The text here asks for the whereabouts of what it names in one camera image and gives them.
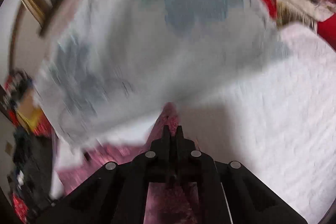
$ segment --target blurry gray fabric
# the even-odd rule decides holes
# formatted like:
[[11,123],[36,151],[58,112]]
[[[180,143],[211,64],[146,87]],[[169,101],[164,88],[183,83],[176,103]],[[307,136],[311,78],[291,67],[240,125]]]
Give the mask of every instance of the blurry gray fabric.
[[79,145],[287,54],[260,0],[85,0],[35,86]]

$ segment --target silver screw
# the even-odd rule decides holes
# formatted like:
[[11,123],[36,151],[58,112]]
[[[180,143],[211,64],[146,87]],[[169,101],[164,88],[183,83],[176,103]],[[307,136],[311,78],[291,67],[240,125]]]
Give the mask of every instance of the silver screw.
[[114,162],[108,162],[106,165],[105,165],[105,168],[107,170],[113,170],[114,168],[116,167],[116,164]]
[[199,152],[198,150],[194,150],[194,151],[191,151],[191,156],[195,157],[195,158],[198,158],[202,155],[201,152]]
[[146,156],[147,158],[154,158],[155,155],[156,155],[156,154],[155,154],[154,151],[147,151],[146,154],[145,154],[145,156]]
[[230,163],[231,167],[234,169],[239,169],[241,167],[241,164],[239,161],[233,161]]

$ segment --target pink cloth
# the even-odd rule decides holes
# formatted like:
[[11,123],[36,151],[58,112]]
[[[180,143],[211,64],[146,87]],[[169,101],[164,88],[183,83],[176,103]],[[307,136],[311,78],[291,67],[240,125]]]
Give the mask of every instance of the pink cloth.
[[[176,133],[179,118],[175,106],[167,103],[143,146],[98,146],[88,151],[90,160],[82,166],[58,171],[66,195],[76,189],[89,176],[109,161],[123,164],[149,150],[153,140],[162,136],[163,127],[169,126],[171,135]],[[144,224],[193,224],[197,223],[198,196],[196,183],[167,188],[164,183],[150,183],[148,187]]]

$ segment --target white wall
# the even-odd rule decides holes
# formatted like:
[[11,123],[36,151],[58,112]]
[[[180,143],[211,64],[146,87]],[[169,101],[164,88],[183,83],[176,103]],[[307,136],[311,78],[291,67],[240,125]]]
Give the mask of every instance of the white wall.
[[4,0],[0,7],[0,85],[8,75],[9,45],[21,0]]

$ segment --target beige fringe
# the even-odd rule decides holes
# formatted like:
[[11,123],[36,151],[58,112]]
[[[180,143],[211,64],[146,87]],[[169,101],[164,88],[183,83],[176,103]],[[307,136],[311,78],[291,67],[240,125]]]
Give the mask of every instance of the beige fringe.
[[290,22],[301,22],[317,34],[317,21],[294,5],[277,0],[277,27],[282,27]]

